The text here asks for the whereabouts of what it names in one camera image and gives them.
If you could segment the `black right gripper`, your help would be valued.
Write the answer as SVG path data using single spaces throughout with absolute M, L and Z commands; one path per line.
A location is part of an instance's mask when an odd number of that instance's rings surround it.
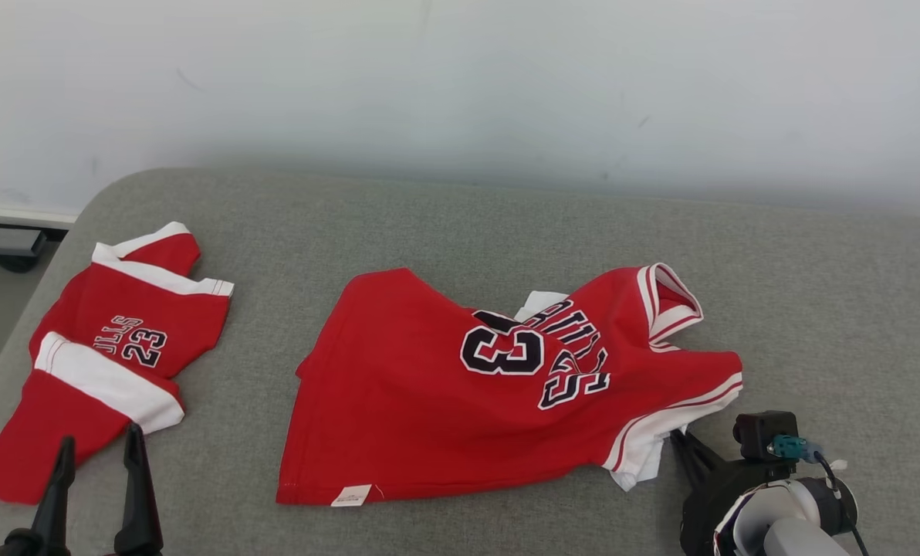
M 673 452 L 692 492 L 682 506 L 680 547 L 686 555 L 714 555 L 716 528 L 747 490 L 784 480 L 796 471 L 796 459 L 725 461 L 691 432 L 669 433 Z

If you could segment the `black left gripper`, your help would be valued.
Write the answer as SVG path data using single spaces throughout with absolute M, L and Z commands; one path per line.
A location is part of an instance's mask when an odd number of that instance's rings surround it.
M 67 547 L 69 487 L 74 483 L 76 441 L 64 436 L 31 529 L 9 532 L 0 555 L 73 555 Z M 122 527 L 108 555 L 160 555 L 164 548 L 145 434 L 137 423 L 126 429 L 123 464 L 127 472 Z

